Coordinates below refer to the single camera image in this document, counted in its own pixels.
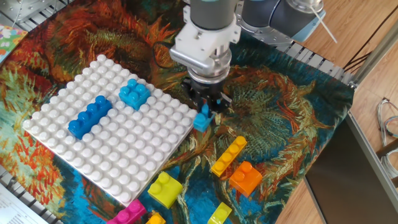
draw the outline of wire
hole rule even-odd
[[[346,68],[348,66],[350,66],[353,63],[353,60],[356,56],[359,55],[359,53],[365,48],[365,46],[371,41],[371,39],[376,35],[376,33],[379,31],[379,29],[387,22],[387,20],[393,15],[393,13],[396,12],[396,10],[398,9],[398,5],[390,12],[390,14],[380,23],[379,27],[377,27],[377,29],[373,32],[373,34],[369,37],[369,39],[365,42],[364,45],[362,45],[362,47],[359,49],[359,51],[357,51],[355,53],[355,55],[349,60],[349,62],[346,64],[346,66],[344,66],[344,70],[346,70]]]
[[[21,6],[20,6],[20,8],[19,8],[19,10],[18,10],[17,17],[14,19],[14,23],[12,24],[12,28],[14,28],[14,26],[15,26],[15,23],[16,23],[16,22],[17,22],[17,20],[18,20],[19,13],[21,12],[21,9],[22,9],[22,5],[23,5],[23,3],[24,3],[24,0],[22,0],[22,1],[21,1]]]
[[[161,66],[161,65],[159,65],[159,64],[157,63],[157,61],[156,61],[156,52],[155,52],[155,46],[156,46],[157,44],[163,45],[164,47],[167,47],[168,49],[171,49],[171,48],[173,47],[173,44],[167,43],[167,42],[163,42],[163,41],[157,41],[157,42],[155,42],[155,43],[153,44],[153,46],[152,46],[152,56],[153,56],[153,58],[154,58],[155,64],[156,64],[159,68],[163,68],[163,69],[171,69],[171,68],[173,68],[173,67],[163,67],[163,66]]]
[[[389,125],[391,122],[393,122],[393,121],[398,121],[398,116],[392,116],[392,117],[390,117],[389,119],[387,119],[386,122],[384,122],[384,125],[385,125],[385,127],[386,127],[387,133],[388,133],[390,136],[392,136],[392,137],[394,137],[394,138],[398,138],[398,134],[394,134],[392,131],[390,131],[390,129],[388,129],[388,125]]]
[[[357,65],[360,65],[361,63],[365,62],[366,59],[368,59],[367,57],[362,58],[361,60],[359,60],[357,63],[355,63],[354,65],[350,66],[349,68],[346,68],[345,71],[348,72],[349,70],[355,68]]]
[[[382,139],[383,147],[385,147],[387,145],[386,133],[390,132],[388,130],[387,125],[390,122],[395,121],[395,120],[398,119],[398,116],[393,116],[393,117],[387,119],[386,122],[383,122],[383,120],[382,120],[382,107],[386,103],[392,105],[398,111],[398,107],[395,104],[391,103],[388,99],[383,99],[377,106],[377,122],[379,124],[380,131],[381,131],[381,139]],[[387,174],[389,175],[390,178],[398,177],[398,170],[391,164],[391,161],[390,161],[390,158],[389,158],[389,156],[392,153],[395,153],[395,152],[398,152],[398,149],[387,153],[387,155],[385,155],[385,156],[383,156],[381,158],[381,164],[383,165],[384,169],[386,170],[386,172],[387,172]]]

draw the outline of colorful cloth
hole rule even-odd
[[[183,26],[176,0],[77,0],[32,30],[0,73],[0,164],[64,223],[104,223],[123,206],[21,129],[23,120],[105,54],[174,98],[195,106],[179,83],[186,68],[157,41],[172,42]],[[139,200],[167,223],[206,223],[224,202],[226,223],[275,223],[293,189],[332,137],[353,100],[338,80],[243,35],[231,46],[233,66],[224,91],[233,103],[211,131],[192,131],[164,171],[183,185],[170,210],[147,194]],[[242,135],[246,148],[219,178],[210,167]],[[242,161],[262,174],[246,198],[229,183]],[[145,215],[141,223],[148,219]]]
[[[25,37],[26,31],[0,24],[0,64]]]

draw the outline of small blue brick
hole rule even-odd
[[[91,128],[98,124],[111,108],[112,104],[109,100],[104,96],[97,96],[95,103],[90,103],[86,111],[80,112],[76,120],[69,122],[68,130],[81,140],[83,135],[89,133]]]
[[[204,104],[201,107],[201,112],[197,114],[195,120],[193,120],[193,128],[204,133],[207,130],[210,122],[214,119],[215,114],[213,114],[210,118],[208,118],[209,106]]]
[[[135,79],[130,79],[127,86],[120,89],[119,97],[125,104],[139,110],[150,97],[150,91],[143,84],[138,84]]]

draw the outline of white baseplate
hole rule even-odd
[[[135,111],[118,94],[129,79],[151,92]],[[99,95],[113,108],[83,136],[68,130]],[[74,82],[23,123],[23,128],[98,187],[125,206],[138,198],[153,176],[178,148],[193,126],[195,110],[99,55]]]

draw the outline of orange lego brick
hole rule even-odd
[[[155,213],[146,224],[166,224],[166,221],[159,213]]]
[[[211,171],[220,177],[247,143],[248,142],[243,136],[238,136],[227,150],[225,150],[213,167],[211,167]]]
[[[229,184],[245,197],[249,197],[262,180],[262,175],[250,162],[244,161],[229,179]]]

